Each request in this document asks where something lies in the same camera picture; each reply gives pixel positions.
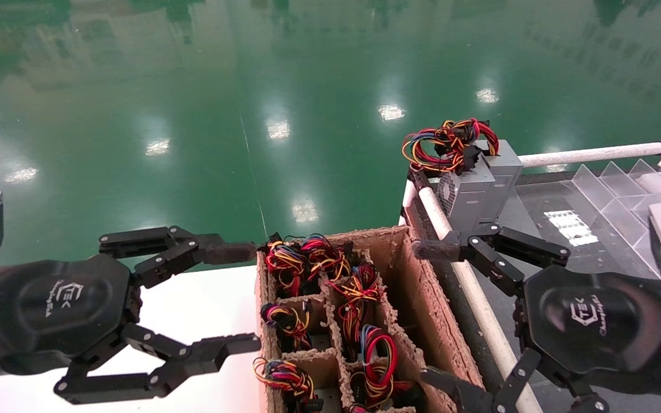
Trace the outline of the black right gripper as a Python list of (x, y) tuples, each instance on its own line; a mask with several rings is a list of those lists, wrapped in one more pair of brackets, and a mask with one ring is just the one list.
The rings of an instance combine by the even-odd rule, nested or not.
[[(532, 344), (497, 392), (488, 392), (441, 369), (427, 367), (421, 378), (448, 394), (463, 412), (517, 412), (516, 403), (537, 369), (571, 391), (569, 412), (608, 412), (609, 405), (582, 377), (596, 371), (635, 373), (661, 347), (661, 284), (655, 279), (602, 272), (579, 274), (563, 268), (566, 246), (497, 223), (472, 233), (448, 232), (443, 240), (413, 241), (422, 260), (469, 262), (509, 297), (524, 297)], [(524, 282), (511, 257), (545, 268)], [(574, 379), (544, 363), (553, 359)]]

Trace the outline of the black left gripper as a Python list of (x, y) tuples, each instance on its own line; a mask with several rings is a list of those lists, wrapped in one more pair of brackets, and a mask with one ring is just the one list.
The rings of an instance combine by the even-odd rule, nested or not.
[[(260, 350), (255, 334), (187, 345), (134, 324), (142, 305), (136, 285), (149, 289), (199, 264), (250, 262), (256, 256), (251, 241), (157, 227), (106, 233), (99, 252), (107, 255), (0, 267), (0, 375), (36, 375), (70, 364), (53, 387), (66, 402), (132, 402), (164, 398), (193, 376), (217, 373), (229, 356)], [(132, 278), (116, 260), (140, 256), (149, 259), (134, 267)], [(126, 346), (163, 365), (151, 373), (89, 376)]]

